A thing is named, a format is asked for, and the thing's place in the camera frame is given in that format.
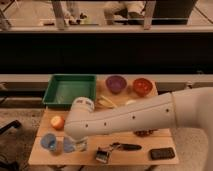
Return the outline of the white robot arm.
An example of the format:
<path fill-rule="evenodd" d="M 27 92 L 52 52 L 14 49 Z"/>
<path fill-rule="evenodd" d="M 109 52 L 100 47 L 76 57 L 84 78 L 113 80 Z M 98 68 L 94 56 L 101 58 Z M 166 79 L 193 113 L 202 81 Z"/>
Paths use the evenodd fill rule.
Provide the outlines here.
<path fill-rule="evenodd" d="M 208 137 L 204 171 L 213 171 L 213 87 L 161 94 L 135 103 L 94 111 L 88 98 L 77 98 L 67 115 L 64 132 L 74 141 L 117 132 L 193 127 Z"/>

